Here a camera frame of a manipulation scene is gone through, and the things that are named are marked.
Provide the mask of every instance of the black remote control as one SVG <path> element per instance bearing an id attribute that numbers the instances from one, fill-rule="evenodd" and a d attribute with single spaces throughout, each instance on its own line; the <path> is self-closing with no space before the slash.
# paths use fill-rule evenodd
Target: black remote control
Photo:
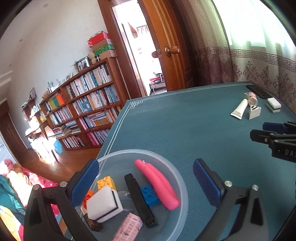
<path id="1" fill-rule="evenodd" d="M 259 87 L 258 85 L 252 84 L 246 86 L 249 90 L 251 90 L 254 94 L 258 95 L 261 99 L 272 98 L 272 96 L 267 93 L 264 89 Z"/>

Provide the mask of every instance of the pink pencil case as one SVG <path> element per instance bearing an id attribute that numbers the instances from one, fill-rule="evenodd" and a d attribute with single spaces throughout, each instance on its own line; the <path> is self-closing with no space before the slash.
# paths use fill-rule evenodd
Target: pink pencil case
<path id="1" fill-rule="evenodd" d="M 179 207 L 180 201 L 178 200 L 174 189 L 159 170 L 150 163 L 146 163 L 141 160 L 136 160 L 135 166 L 148 179 L 159 200 L 167 209 L 174 210 Z"/>

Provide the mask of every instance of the transparent bowl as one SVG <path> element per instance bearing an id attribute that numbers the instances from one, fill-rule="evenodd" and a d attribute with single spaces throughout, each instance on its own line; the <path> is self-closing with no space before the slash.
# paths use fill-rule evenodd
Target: transparent bowl
<path id="1" fill-rule="evenodd" d="M 151 151 L 137 149 L 117 151 L 98 160 L 100 165 L 99 174 L 91 186 L 91 190 L 97 192 L 97 180 L 100 180 L 105 176 L 111 176 L 125 210 L 103 222 L 102 224 L 104 227 L 102 230 L 92 233 L 97 240 L 111 241 L 129 212 L 138 215 L 128 194 L 128 188 L 124 180 L 126 174 L 132 173 L 140 187 L 149 184 L 145 176 L 134 165 L 134 162 L 137 159 L 151 163 L 163 173 L 174 188 L 181 204 L 173 211 L 167 210 L 161 203 L 152 206 L 151 210 L 159 225 L 151 229 L 148 229 L 143 225 L 135 240 L 175 241 L 184 227 L 188 213 L 188 195 L 183 178 L 173 164 L 164 157 Z"/>

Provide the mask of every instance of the bookshelf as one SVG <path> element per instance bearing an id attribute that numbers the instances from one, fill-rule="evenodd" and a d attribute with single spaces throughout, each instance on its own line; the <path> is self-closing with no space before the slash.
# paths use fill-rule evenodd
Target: bookshelf
<path id="1" fill-rule="evenodd" d="M 91 149 L 103 145 L 127 99 L 117 60 L 111 57 L 91 65 L 60 85 L 40 103 L 40 108 L 51 129 L 56 131 L 72 124 L 71 129 L 81 130 L 57 137 L 65 150 Z"/>

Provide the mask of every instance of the patterned curtain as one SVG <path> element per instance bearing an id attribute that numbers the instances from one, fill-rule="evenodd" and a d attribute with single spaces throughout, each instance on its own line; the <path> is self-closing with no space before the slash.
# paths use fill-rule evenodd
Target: patterned curtain
<path id="1" fill-rule="evenodd" d="M 251 81 L 296 111 L 296 47 L 260 0 L 175 0 L 189 32 L 199 85 Z"/>

